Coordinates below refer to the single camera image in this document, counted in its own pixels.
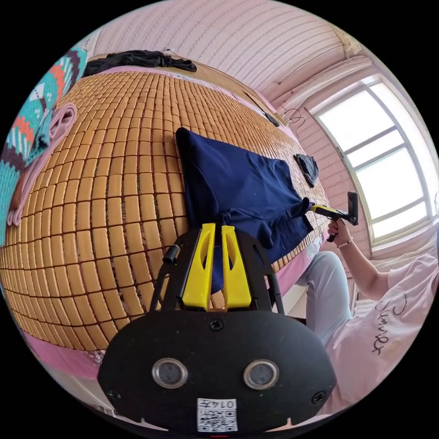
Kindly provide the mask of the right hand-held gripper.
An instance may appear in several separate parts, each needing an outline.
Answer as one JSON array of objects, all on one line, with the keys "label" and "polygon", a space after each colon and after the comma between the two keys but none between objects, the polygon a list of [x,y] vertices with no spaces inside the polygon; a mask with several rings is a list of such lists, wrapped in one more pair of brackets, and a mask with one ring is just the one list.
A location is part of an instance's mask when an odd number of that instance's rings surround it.
[{"label": "right hand-held gripper", "polygon": [[353,226],[358,225],[357,217],[349,212],[345,212],[339,209],[332,209],[327,206],[317,204],[314,204],[312,207],[310,207],[310,210],[315,214],[325,216],[327,219],[333,222],[343,219]]}]

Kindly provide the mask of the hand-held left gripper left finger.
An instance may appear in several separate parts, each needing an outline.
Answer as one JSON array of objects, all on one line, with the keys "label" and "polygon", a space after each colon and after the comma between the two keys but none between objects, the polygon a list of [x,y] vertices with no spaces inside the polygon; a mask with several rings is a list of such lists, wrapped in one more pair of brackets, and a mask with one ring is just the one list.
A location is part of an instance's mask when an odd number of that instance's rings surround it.
[{"label": "hand-held left gripper left finger", "polygon": [[214,262],[215,224],[203,224],[189,267],[182,302],[187,308],[208,308]]}]

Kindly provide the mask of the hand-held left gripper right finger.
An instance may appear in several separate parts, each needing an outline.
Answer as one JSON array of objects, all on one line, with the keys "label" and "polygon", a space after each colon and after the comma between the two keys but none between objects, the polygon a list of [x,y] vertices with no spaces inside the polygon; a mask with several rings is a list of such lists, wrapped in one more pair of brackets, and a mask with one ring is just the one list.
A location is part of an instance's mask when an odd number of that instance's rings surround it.
[{"label": "hand-held left gripper right finger", "polygon": [[249,308],[252,296],[235,228],[222,226],[221,240],[225,309]]}]

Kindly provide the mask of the person's right hand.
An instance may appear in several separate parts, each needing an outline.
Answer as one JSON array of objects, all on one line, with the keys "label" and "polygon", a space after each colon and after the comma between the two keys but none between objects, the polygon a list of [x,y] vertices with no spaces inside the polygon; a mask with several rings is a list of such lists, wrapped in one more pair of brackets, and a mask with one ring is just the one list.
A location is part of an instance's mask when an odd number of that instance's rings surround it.
[{"label": "person's right hand", "polygon": [[342,248],[352,242],[350,232],[342,219],[331,220],[328,224],[329,241],[337,248]]}]

